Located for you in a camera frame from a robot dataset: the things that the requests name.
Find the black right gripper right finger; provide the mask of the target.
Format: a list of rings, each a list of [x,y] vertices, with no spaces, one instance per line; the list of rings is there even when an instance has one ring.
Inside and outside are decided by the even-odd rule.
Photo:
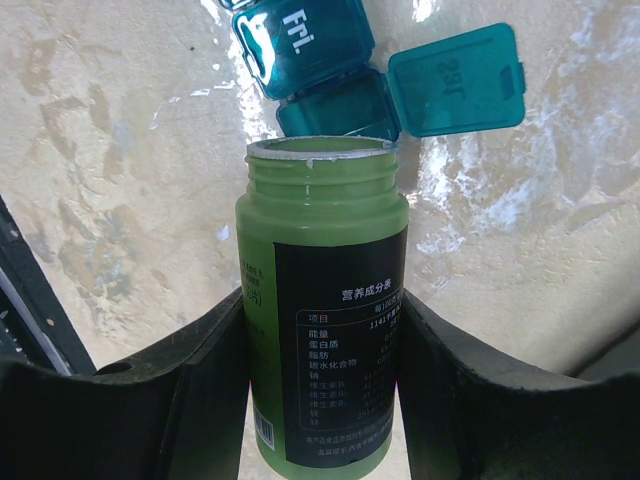
[[[636,479],[639,375],[582,381],[513,358],[410,292],[399,399],[414,479]]]

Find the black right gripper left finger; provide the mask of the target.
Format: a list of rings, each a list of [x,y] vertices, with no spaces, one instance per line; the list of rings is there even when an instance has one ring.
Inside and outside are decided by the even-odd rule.
[[[248,397],[242,296],[91,376],[1,364],[5,479],[234,479]]]

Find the green pill bottle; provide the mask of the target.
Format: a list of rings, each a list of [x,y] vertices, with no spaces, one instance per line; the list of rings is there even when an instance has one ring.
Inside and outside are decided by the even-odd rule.
[[[287,479],[359,479],[394,417],[408,203],[390,141],[249,145],[236,204],[259,451]]]

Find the teal weekly pill organizer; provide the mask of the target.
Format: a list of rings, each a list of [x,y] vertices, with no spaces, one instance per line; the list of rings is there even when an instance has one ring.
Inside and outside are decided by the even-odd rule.
[[[360,1],[224,1],[251,76],[287,137],[390,141],[519,125],[523,64],[506,23],[392,55],[379,71]]]

